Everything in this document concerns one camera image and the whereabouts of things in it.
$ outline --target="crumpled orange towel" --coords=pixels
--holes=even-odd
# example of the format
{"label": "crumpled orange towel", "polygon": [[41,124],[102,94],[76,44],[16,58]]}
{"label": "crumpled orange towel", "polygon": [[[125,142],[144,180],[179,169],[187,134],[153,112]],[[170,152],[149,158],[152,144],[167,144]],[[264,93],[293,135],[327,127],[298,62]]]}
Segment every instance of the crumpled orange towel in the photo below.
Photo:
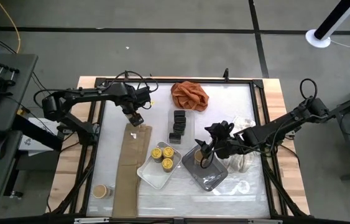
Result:
{"label": "crumpled orange towel", "polygon": [[176,83],[170,89],[175,105],[183,109],[204,111],[208,106],[209,96],[199,83]]}

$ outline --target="desk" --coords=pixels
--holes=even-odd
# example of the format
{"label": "desk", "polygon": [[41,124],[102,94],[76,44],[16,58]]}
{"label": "desk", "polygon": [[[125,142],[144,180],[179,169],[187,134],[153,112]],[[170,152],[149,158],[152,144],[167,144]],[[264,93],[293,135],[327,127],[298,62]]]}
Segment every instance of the desk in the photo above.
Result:
{"label": "desk", "polygon": [[[7,88],[7,91],[11,92],[12,96],[10,98],[2,97],[0,99],[0,133],[7,133],[9,138],[6,154],[0,160],[0,196],[5,186],[3,191],[4,196],[11,195],[13,190],[19,172],[16,168],[19,162],[19,154],[16,154],[16,152],[23,134],[39,140],[52,149],[59,150],[62,148],[62,138],[54,136],[32,124],[27,119],[16,115],[19,109],[19,102],[23,99],[37,59],[38,57],[36,55],[0,54],[0,63],[8,67],[17,68],[20,71],[14,76],[16,84]],[[0,77],[8,80],[11,78],[11,72],[2,72]]]}
{"label": "desk", "polygon": [[[174,77],[156,77],[156,78],[174,78]],[[83,88],[92,88],[96,77],[80,77],[78,82],[78,87],[82,86]],[[270,120],[276,119],[279,116],[286,113],[285,103],[282,96],[281,86],[278,79],[263,79],[264,90],[265,90],[265,99],[267,102],[267,107],[269,111]],[[90,103],[82,103],[76,105],[72,109],[72,113],[80,118],[83,121],[86,121],[88,118]],[[258,100],[259,116],[263,120],[263,111],[262,104]],[[98,116],[98,110],[95,111],[94,121],[96,121]],[[68,141],[63,144],[63,147],[67,147],[75,142],[78,138],[76,136],[71,137]],[[289,147],[292,150],[295,150],[293,142],[286,140],[284,145]],[[78,167],[78,161],[80,158],[81,146],[74,146],[60,155],[59,162],[57,165],[57,170],[55,178],[53,180],[52,189],[50,192],[49,204],[52,209],[56,208],[60,202],[66,197],[67,193],[73,187],[73,183],[76,177],[76,170]],[[90,157],[90,150],[86,156],[86,162]],[[305,196],[305,190],[303,187],[302,177],[298,167],[297,159],[286,150],[279,148],[277,154],[280,174],[282,178],[282,183],[284,189],[289,193],[293,201],[300,207],[305,213],[309,213],[308,205]],[[83,191],[84,188],[80,190],[80,196],[77,201],[77,211],[81,207],[83,200]],[[275,207],[276,210],[280,210],[279,198],[277,193],[273,190]]]}

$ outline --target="wooden table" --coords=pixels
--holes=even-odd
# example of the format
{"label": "wooden table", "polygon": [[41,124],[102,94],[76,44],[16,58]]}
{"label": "wooden table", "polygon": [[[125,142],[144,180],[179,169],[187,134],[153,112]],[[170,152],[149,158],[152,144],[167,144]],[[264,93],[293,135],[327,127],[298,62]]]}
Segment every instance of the wooden table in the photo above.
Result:
{"label": "wooden table", "polygon": [[[78,87],[82,86],[83,88],[93,88],[94,82],[97,77],[80,77],[78,82]],[[176,78],[181,80],[182,78],[187,79],[190,77],[155,77],[159,79],[165,78]],[[270,120],[274,120],[282,115],[284,115],[287,111],[285,109],[285,103],[281,91],[280,80],[278,79],[263,79],[264,83],[264,91],[267,101],[267,107],[269,111]],[[258,106],[259,106],[259,116],[260,120],[264,121],[262,105],[260,102],[259,92],[256,91],[258,98]],[[82,121],[86,121],[88,119],[90,103],[80,103],[73,107],[71,113],[73,113],[77,118]],[[94,114],[94,122],[98,117],[99,104],[96,105],[96,111]],[[74,134],[69,140],[65,141],[63,147],[67,147],[72,145],[78,141],[78,136]],[[295,151],[295,146],[293,145],[293,141],[284,140],[284,146],[287,146],[291,150]],[[90,158],[90,151],[88,149],[85,166]],[[67,193],[73,187],[76,170],[78,168],[78,162],[80,160],[80,152],[81,146],[73,146],[66,151],[62,152],[57,164],[57,169],[55,173],[55,178],[53,180],[52,189],[50,191],[49,205],[54,210],[60,204],[60,202],[67,196]],[[299,208],[309,214],[308,204],[305,195],[305,188],[302,182],[302,176],[300,174],[300,169],[298,166],[298,161],[296,157],[285,150],[282,147],[279,147],[279,151],[277,154],[277,158],[279,161],[281,179],[283,183],[284,189],[288,192],[289,196],[291,196],[292,200],[299,206]],[[272,185],[273,195],[275,200],[276,210],[280,211],[279,198],[276,193],[275,187]],[[78,203],[77,203],[77,211],[80,209],[82,200],[83,200],[84,188],[81,188]]]}

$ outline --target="yellow lid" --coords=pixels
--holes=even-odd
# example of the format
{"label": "yellow lid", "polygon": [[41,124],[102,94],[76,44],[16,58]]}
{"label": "yellow lid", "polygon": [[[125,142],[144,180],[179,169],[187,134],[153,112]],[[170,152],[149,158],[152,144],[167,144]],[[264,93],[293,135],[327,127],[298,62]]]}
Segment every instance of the yellow lid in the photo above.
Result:
{"label": "yellow lid", "polygon": [[154,158],[154,159],[159,159],[161,158],[162,156],[162,152],[161,152],[161,149],[159,148],[155,148],[151,151],[151,156]]}
{"label": "yellow lid", "polygon": [[173,161],[169,158],[166,158],[162,161],[162,167],[164,169],[170,169],[173,166]]}
{"label": "yellow lid", "polygon": [[173,149],[171,147],[165,147],[165,149],[163,149],[163,155],[165,157],[172,157],[173,156]]}

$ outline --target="brown paper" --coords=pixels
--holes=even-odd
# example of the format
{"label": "brown paper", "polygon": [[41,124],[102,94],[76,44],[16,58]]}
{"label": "brown paper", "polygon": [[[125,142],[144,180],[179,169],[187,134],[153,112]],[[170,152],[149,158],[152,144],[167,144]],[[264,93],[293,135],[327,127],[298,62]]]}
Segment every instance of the brown paper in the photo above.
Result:
{"label": "brown paper", "polygon": [[138,127],[126,125],[117,169],[112,214],[114,218],[137,217],[140,177],[137,176],[136,171],[145,161],[151,131],[152,128],[146,125]]}

